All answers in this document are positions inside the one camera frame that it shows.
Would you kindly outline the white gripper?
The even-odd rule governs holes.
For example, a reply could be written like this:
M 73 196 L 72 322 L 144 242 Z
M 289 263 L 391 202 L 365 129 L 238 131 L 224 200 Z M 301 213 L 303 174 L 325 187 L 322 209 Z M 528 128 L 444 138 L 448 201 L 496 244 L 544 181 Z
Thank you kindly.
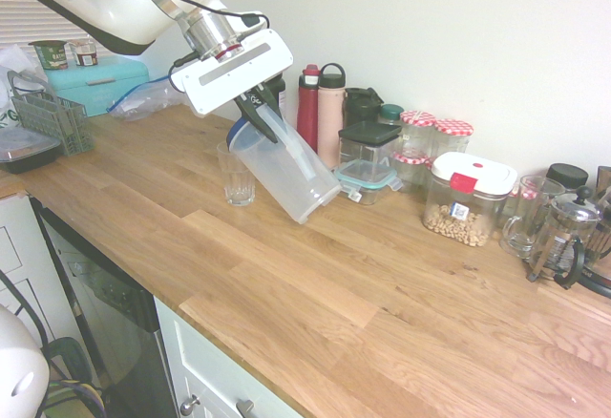
M 282 78 L 293 55 L 273 30 L 260 30 L 242 41 L 242 52 L 219 61 L 214 57 L 196 61 L 170 78 L 185 92 L 195 115 L 204 117 L 234 99 L 242 118 L 271 142 L 278 138 L 257 112 L 268 106 L 276 115 L 282 108 Z M 258 93 L 247 93 L 256 87 Z

